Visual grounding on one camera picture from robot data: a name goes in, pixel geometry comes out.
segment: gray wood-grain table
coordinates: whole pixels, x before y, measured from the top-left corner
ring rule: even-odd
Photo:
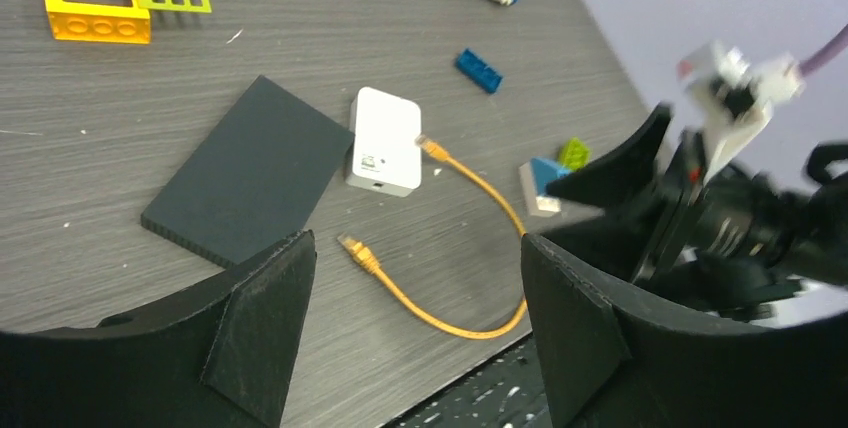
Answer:
[[[645,116],[580,0],[211,1],[130,46],[55,41],[43,0],[0,0],[0,328],[93,326],[217,273],[139,214],[259,74],[343,124],[362,86],[415,100],[425,132],[521,212],[519,165],[574,136],[604,153]],[[504,75],[499,93],[453,68],[466,47]],[[308,224],[318,270],[284,425],[380,424],[529,330],[436,331],[337,246],[364,239],[449,322],[503,322],[521,290],[513,227],[437,168],[407,198],[332,180]]]

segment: white speck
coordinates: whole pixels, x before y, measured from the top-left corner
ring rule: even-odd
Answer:
[[[237,32],[236,32],[236,34],[235,34],[235,35],[233,35],[233,37],[232,37],[232,38],[230,38],[229,40],[227,40],[227,42],[226,42],[225,44],[226,44],[226,45],[229,45],[230,43],[232,43],[232,42],[236,41],[236,38],[238,38],[239,36],[241,36],[241,34],[242,34],[242,32],[243,32],[243,31],[244,31],[244,28],[242,28],[242,29],[240,29],[239,31],[237,31]]]
[[[506,402],[507,402],[507,400],[509,400],[509,399],[512,397],[512,395],[514,395],[514,394],[518,393],[518,390],[520,390],[520,389],[521,389],[521,387],[519,387],[519,386],[513,386],[512,388],[510,388],[510,389],[509,389],[509,393],[507,393],[507,394],[506,394],[506,398],[504,398],[504,399],[503,399],[503,401],[501,401],[501,408],[500,408],[500,410],[498,410],[498,411],[500,411],[501,413],[503,413],[503,412],[504,412],[504,410],[506,410]]]
[[[44,133],[29,133],[29,132],[26,132],[26,131],[0,130],[0,133],[6,133],[7,135],[44,136]]]
[[[483,401],[483,398],[485,398],[485,397],[487,397],[487,396],[491,395],[491,394],[492,394],[492,391],[494,391],[494,390],[486,390],[486,392],[485,392],[485,393],[483,393],[482,395],[478,396],[478,397],[474,400],[474,403],[472,403],[472,404],[475,404],[475,405],[476,405],[477,403],[480,403],[481,401]]]

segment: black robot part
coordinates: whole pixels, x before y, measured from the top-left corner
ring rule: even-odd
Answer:
[[[828,170],[848,159],[848,144],[813,150],[806,171],[822,185],[808,196],[733,164],[705,181],[698,132],[684,132],[658,172],[670,121],[670,107],[659,105],[621,146],[550,183],[549,195],[603,213],[543,236],[617,278],[735,319],[762,317],[763,303],[794,296],[801,284],[792,275],[848,284],[848,176]]]

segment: purple cable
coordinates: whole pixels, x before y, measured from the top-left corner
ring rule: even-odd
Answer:
[[[830,60],[836,58],[842,50],[848,48],[848,25],[836,34],[821,50],[813,56],[801,62],[801,74],[809,76],[826,65]]]

